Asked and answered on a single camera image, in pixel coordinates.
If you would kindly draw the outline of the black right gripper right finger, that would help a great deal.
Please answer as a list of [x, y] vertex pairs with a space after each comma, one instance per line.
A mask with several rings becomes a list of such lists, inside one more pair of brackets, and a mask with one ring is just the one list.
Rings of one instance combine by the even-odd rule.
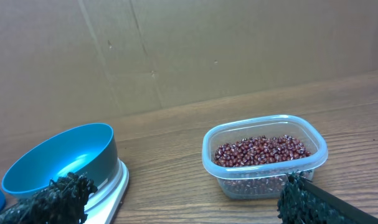
[[378, 224], [378, 218], [335, 197], [304, 178], [287, 174], [277, 203], [284, 224]]

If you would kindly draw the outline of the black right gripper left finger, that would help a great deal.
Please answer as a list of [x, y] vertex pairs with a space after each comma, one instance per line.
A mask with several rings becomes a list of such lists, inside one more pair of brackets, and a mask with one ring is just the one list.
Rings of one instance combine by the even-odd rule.
[[98, 191], [86, 173], [69, 172], [0, 214], [0, 224], [83, 224], [89, 196]]

